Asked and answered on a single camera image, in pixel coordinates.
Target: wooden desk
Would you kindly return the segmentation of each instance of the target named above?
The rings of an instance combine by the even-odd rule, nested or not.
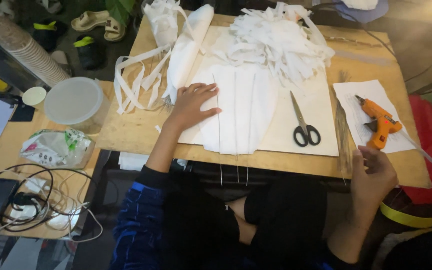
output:
[[[103,88],[103,92],[105,93],[105,95],[111,100],[112,97],[114,96],[113,83],[101,81],[101,86]],[[6,127],[4,128],[0,136],[0,171],[8,167],[11,167],[13,165],[31,163],[29,160],[23,157],[19,157],[19,151],[21,150],[23,142],[25,142],[34,132],[41,129],[65,130],[66,125],[56,124],[55,122],[48,120],[48,118],[46,118],[44,114],[39,112],[36,112],[34,114],[32,122],[8,122],[6,124]],[[94,140],[98,138],[97,135],[91,137]],[[100,151],[99,148],[96,147],[94,148],[91,159],[89,160],[88,164],[84,168],[84,171],[89,176],[93,175],[95,164],[99,156],[99,151]],[[38,172],[40,170],[41,169],[36,166],[24,166],[18,168],[19,172],[30,173],[30,174]],[[62,171],[52,172],[52,174],[54,175],[54,185],[57,186],[60,181],[70,176],[72,172],[62,170]],[[7,173],[7,172],[0,175],[0,177],[20,180],[14,174]],[[44,179],[49,179],[47,174],[41,174],[39,177]],[[76,198],[76,194],[81,189],[81,186],[85,183],[85,181],[86,181],[86,177],[79,174],[74,174],[62,186],[62,192],[71,198]],[[86,182],[86,184],[84,185],[81,191],[81,195],[80,195],[81,201],[84,200],[88,187],[89,187],[89,181]],[[34,237],[34,238],[56,239],[67,235],[68,229],[54,230],[51,229],[46,224],[41,224],[31,230],[18,232],[18,233],[12,233],[6,230],[2,230],[1,234],[9,235],[9,236],[26,236],[26,237]]]
[[[215,14],[211,25],[229,26],[233,21],[233,16]],[[178,25],[181,30],[183,25],[182,16],[178,16]],[[377,40],[366,34],[363,30],[329,26],[319,26],[318,28],[322,34],[328,37],[345,37],[347,39],[369,42],[371,44],[378,43]],[[389,41],[386,33],[374,34],[385,42]],[[334,56],[331,59],[331,67],[326,69],[328,84],[331,86],[333,83],[338,82],[340,70],[348,71],[352,82],[379,79],[386,90],[388,98],[396,107],[399,118],[406,126],[409,135],[415,141],[419,142],[403,76],[396,59],[384,47],[368,47],[341,41],[328,41],[328,45],[335,50],[386,58],[390,61],[391,64],[389,66],[380,66]],[[129,55],[139,55],[156,47],[156,42],[151,32],[149,21],[144,17]],[[158,62],[159,60],[157,56],[143,61],[146,67],[144,75],[147,76],[151,72],[152,68],[155,68]],[[124,70],[123,78],[129,82],[128,85],[132,85],[132,81],[140,70],[141,64],[138,63],[131,65]],[[159,96],[162,95],[167,85],[165,70],[166,69],[163,68],[163,78],[161,86],[159,87]],[[141,104],[146,105],[149,101],[150,95],[150,91],[140,91],[139,98]],[[332,106],[334,114],[336,109],[336,99],[334,96],[332,96]],[[119,115],[116,112],[117,108],[118,103],[116,99],[114,99],[105,120],[105,124],[99,133],[99,139],[96,146],[102,149],[138,154],[151,153],[159,135],[155,126],[163,125],[169,115],[168,112],[157,107],[151,111],[135,109],[129,114]],[[354,149],[354,142],[352,139],[350,139],[350,141],[351,148]],[[397,152],[389,154],[388,156],[398,173],[400,184],[412,187],[431,187],[423,156],[416,150]],[[239,165],[244,167],[249,165],[249,167],[254,168],[341,177],[341,172],[337,167],[338,158],[330,156],[256,151],[248,157],[240,155],[236,160],[235,156],[219,155],[219,153],[204,150],[202,145],[178,144],[174,157],[192,161],[209,163],[221,162],[223,164]]]

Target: scissors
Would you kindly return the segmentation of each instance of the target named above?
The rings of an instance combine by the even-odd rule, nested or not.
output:
[[[299,126],[297,126],[294,129],[293,138],[297,145],[301,147],[305,147],[308,144],[310,145],[318,145],[321,142],[321,135],[319,134],[318,130],[312,126],[307,125],[304,121],[303,114],[301,113],[300,107],[298,106],[298,103],[296,102],[296,99],[294,98],[293,92],[291,92],[291,100],[293,101],[293,107],[294,112],[296,112],[297,120],[299,121]],[[316,136],[318,137],[317,141],[314,141],[311,135],[311,132],[314,132]],[[303,137],[303,143],[298,141],[297,134],[300,134]]]

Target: clear plastic lid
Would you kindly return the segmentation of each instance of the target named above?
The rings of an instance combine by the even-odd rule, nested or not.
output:
[[[57,83],[47,94],[44,110],[49,120],[63,125],[82,123],[103,102],[103,90],[95,80],[74,77]]]

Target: yellow strap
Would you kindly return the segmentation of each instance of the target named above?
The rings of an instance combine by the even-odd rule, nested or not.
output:
[[[33,23],[33,27],[37,30],[52,30],[52,31],[56,31],[56,21],[53,21],[50,24],[39,24],[39,23]]]
[[[432,218],[420,218],[420,217],[411,216],[396,211],[384,203],[381,203],[380,209],[382,214],[386,216],[386,218],[389,218],[390,220],[397,222],[399,224],[403,224],[413,228],[432,227]]]
[[[95,40],[92,37],[85,36],[81,40],[74,42],[73,45],[77,48],[77,47],[82,47],[94,43],[94,41]]]

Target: person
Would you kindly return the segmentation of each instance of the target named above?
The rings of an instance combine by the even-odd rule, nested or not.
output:
[[[378,207],[398,184],[386,154],[365,146],[353,152],[352,206],[323,241],[326,191],[315,180],[277,180],[224,203],[194,174],[169,172],[181,133],[221,112],[200,110],[218,91],[215,83],[178,89],[118,214],[110,269],[357,268]]]

